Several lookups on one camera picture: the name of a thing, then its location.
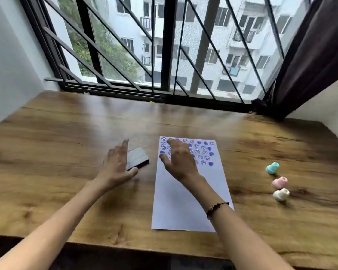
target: black beaded bracelet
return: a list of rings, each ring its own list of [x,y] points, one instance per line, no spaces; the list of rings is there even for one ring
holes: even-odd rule
[[[214,212],[215,210],[217,210],[218,208],[220,208],[220,206],[221,206],[222,204],[227,204],[227,205],[229,205],[229,202],[225,202],[225,203],[221,203],[221,204],[216,204],[216,205],[214,205],[213,207],[211,207],[211,208],[207,211],[207,217],[208,217],[208,219],[209,219],[209,217],[213,214],[213,212]]]

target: curtain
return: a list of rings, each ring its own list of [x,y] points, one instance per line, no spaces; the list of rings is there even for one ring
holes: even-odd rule
[[[338,80],[338,0],[314,0],[266,101],[253,109],[283,119]]]

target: tree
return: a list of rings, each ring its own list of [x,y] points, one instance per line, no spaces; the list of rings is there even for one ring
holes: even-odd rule
[[[82,28],[82,23],[80,20],[79,11],[76,5],[75,0],[58,0],[60,9],[70,17],[80,28]],[[128,56],[128,52],[118,44],[115,44],[114,38],[110,32],[104,27],[104,25],[99,22],[99,20],[90,13],[91,24],[94,30],[95,41],[97,45],[105,52],[105,54],[111,58],[114,64],[121,68],[126,74],[133,80],[138,81],[137,68],[138,63]],[[66,28],[68,30],[69,38],[73,46],[73,50],[81,58],[85,59],[91,66],[93,63],[91,61],[89,48],[86,40],[81,37],[68,23]],[[100,54],[100,63],[102,65],[104,77],[110,79],[125,80],[125,78],[114,68],[112,67]],[[84,76],[94,76],[94,74],[87,69],[83,64],[79,62],[79,67],[81,74]]]

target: person's left hand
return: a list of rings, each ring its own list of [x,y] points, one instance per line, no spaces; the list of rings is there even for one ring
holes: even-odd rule
[[[129,139],[126,139],[121,145],[109,150],[104,166],[93,180],[93,183],[104,193],[124,184],[138,173],[137,167],[130,171],[126,170],[128,142]]]

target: white building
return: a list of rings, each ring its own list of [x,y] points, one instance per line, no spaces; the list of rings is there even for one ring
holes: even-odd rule
[[[196,11],[204,22],[207,12],[208,0],[191,0]],[[288,49],[300,22],[302,21],[306,7],[304,0],[270,0],[280,34],[281,43],[284,52]],[[144,65],[151,71],[151,42],[145,36],[144,32],[137,26],[131,16],[125,11],[125,8],[118,0],[91,0],[97,7],[100,15],[122,38],[122,41],[134,52]],[[141,24],[151,35],[151,10],[152,0],[124,0],[130,7]],[[160,86],[161,77],[161,56],[165,49],[162,49],[163,26],[164,26],[164,2],[165,0],[156,0],[156,19],[155,19],[155,62],[154,62],[154,83]],[[254,64],[257,67],[263,86],[268,88],[275,72],[282,62],[281,55],[277,49],[270,20],[267,15],[264,0],[230,0],[235,16],[246,38],[248,48],[251,51]],[[172,85],[177,68],[177,51],[180,43],[180,32],[182,28],[182,17],[184,10],[184,0],[179,0],[177,8],[177,21],[174,39],[174,53],[172,62]],[[220,1],[220,6],[216,13],[216,20],[212,32],[212,41],[219,51],[220,57],[225,63],[227,70],[244,100],[257,98],[263,91],[252,64],[248,58],[244,45],[240,39],[239,32],[236,30],[234,20],[228,10],[225,0]],[[191,60],[195,63],[197,59],[202,28],[195,18],[191,8],[188,6],[182,46],[185,47]],[[191,89],[194,69],[181,54],[178,68],[178,81],[187,91]],[[151,85],[151,78],[142,68],[138,69],[138,76],[142,83]],[[218,60],[211,45],[207,50],[202,77],[217,97],[232,98],[238,100],[237,93],[234,90],[229,77]],[[85,80],[96,81],[95,78],[82,77]],[[204,84],[200,81],[198,94],[210,95]]]

